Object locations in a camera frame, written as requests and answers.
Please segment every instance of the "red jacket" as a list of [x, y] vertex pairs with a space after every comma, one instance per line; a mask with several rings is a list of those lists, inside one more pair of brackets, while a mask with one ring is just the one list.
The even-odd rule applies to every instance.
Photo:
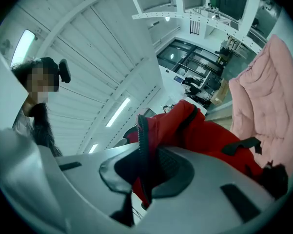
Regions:
[[[252, 179], [258, 180], [263, 169], [255, 162], [249, 149], [238, 148], [234, 156], [222, 153], [222, 149], [240, 139], [222, 126], [205, 121], [205, 116], [198, 110], [195, 118], [184, 129], [178, 130], [180, 124], [193, 112], [194, 106], [181, 100], [173, 109], [166, 113], [147, 118], [149, 126], [149, 147], [151, 157], [154, 156], [158, 145], [170, 145], [184, 148], [193, 152], [219, 158]], [[130, 143], [138, 142], [137, 131], [127, 136]], [[139, 179], [133, 185], [133, 191], [147, 205]]]

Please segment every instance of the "black strap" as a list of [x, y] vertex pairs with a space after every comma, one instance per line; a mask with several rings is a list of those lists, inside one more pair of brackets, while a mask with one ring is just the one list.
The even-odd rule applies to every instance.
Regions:
[[250, 138], [226, 145], [222, 149], [222, 153], [229, 155], [229, 156], [234, 156], [239, 147], [241, 147], [241, 148], [254, 147], [256, 154], [262, 154], [262, 148], [261, 148], [260, 144], [261, 144], [261, 141], [258, 140], [256, 137], [250, 137]]
[[197, 113], [198, 113], [198, 109], [195, 105], [193, 111], [191, 112], [191, 114], [179, 125], [178, 130], [182, 130], [184, 128], [186, 128], [191, 121], [196, 117]]

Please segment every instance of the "ceiling light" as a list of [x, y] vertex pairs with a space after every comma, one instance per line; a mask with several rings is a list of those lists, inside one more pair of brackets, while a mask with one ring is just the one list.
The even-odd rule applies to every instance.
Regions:
[[29, 30], [25, 30], [21, 36], [18, 45], [16, 46], [14, 55], [12, 57], [11, 66], [22, 63], [25, 59], [26, 53], [35, 38], [35, 34]]
[[90, 149], [90, 154], [93, 153], [94, 149], [98, 146], [98, 144], [94, 144]]
[[122, 105], [118, 108], [114, 116], [111, 118], [111, 120], [107, 123], [107, 127], [112, 126], [114, 121], [117, 119], [117, 117], [120, 115], [121, 111], [125, 108], [125, 106], [129, 103], [130, 99], [126, 98], [125, 101], [122, 103]]

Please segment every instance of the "floor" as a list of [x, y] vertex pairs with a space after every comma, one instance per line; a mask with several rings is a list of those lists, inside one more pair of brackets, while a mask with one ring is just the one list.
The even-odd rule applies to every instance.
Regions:
[[[255, 58], [255, 52], [250, 52], [247, 59], [240, 58], [237, 56], [232, 56], [231, 60], [224, 68], [221, 78], [224, 78], [227, 81], [229, 81], [230, 79], [237, 77], [239, 73], [241, 73], [243, 70], [245, 70], [248, 67], [248, 64], [251, 63], [254, 58]], [[231, 95], [231, 92], [228, 91], [223, 101], [223, 104], [231, 100], [232, 100], [232, 95]], [[208, 111], [216, 107], [217, 106], [211, 104], [208, 108]]]

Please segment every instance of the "ceiling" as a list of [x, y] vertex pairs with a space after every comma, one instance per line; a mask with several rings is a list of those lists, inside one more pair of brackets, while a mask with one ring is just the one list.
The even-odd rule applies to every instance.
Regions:
[[[0, 28], [0, 41], [12, 45], [4, 56], [9, 63], [25, 29], [38, 38], [27, 58], [67, 59], [71, 82], [61, 83], [47, 105], [64, 155], [88, 152], [93, 144], [96, 151], [112, 147], [162, 85], [147, 26], [131, 18], [132, 0], [95, 0], [82, 8], [87, 1], [19, 0]], [[129, 104], [106, 127], [127, 97]]]

